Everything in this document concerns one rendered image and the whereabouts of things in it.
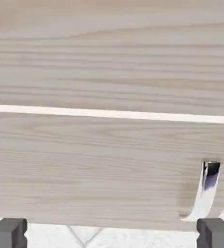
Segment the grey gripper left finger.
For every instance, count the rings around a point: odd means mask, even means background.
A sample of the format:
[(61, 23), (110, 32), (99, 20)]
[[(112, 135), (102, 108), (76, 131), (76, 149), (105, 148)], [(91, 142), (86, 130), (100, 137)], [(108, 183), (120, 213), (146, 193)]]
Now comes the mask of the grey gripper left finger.
[(25, 233), (28, 222), (25, 218), (3, 218), (0, 220), (0, 248), (28, 248)]

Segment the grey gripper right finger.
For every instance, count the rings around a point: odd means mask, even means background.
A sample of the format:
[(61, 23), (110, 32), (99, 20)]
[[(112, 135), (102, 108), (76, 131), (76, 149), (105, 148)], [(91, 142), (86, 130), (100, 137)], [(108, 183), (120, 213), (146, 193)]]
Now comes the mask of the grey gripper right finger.
[(199, 219), (196, 228), (196, 248), (224, 248), (224, 210), (218, 218)]

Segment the light wood cabinet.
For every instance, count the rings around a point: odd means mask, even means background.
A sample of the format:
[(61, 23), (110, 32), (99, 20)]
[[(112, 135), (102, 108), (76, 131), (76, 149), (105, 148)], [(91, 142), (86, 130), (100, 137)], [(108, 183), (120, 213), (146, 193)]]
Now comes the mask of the light wood cabinet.
[(127, 111), (127, 110), (90, 109), (90, 108), (61, 108), (61, 107), (0, 104), (0, 113), (224, 124), (224, 116), (220, 116), (220, 115), (197, 115), (197, 114), (182, 114), (182, 113), (142, 112), (142, 111)]

